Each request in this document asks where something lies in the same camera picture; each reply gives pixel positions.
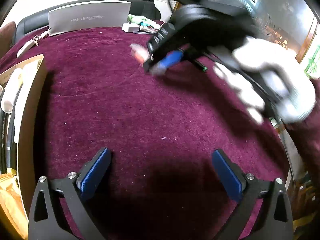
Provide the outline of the maroon sleeve forearm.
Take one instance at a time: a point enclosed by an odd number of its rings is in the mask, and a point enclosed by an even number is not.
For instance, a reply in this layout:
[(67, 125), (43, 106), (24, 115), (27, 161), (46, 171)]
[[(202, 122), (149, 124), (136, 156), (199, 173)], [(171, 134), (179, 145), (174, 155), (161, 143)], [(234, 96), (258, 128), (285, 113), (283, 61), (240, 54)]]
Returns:
[(304, 121), (286, 125), (286, 128), (312, 181), (319, 184), (319, 80), (311, 82), (316, 92), (315, 107)]

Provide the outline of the white gloved right hand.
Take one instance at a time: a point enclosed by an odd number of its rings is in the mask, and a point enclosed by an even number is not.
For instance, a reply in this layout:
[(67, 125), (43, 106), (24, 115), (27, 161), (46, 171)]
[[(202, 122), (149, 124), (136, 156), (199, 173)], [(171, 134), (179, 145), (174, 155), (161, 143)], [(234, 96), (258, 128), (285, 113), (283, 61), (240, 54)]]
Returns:
[(252, 74), (263, 82), (268, 95), (277, 97), (273, 111), (284, 123), (303, 121), (314, 109), (314, 85), (296, 59), (283, 47), (267, 40), (247, 37), (239, 48), (233, 51), (216, 48), (214, 55), (221, 60), (213, 67), (215, 74), (235, 91), (256, 124), (263, 123), (263, 112), (269, 110), (269, 100), (259, 95), (243, 75), (230, 70), (230, 67)]

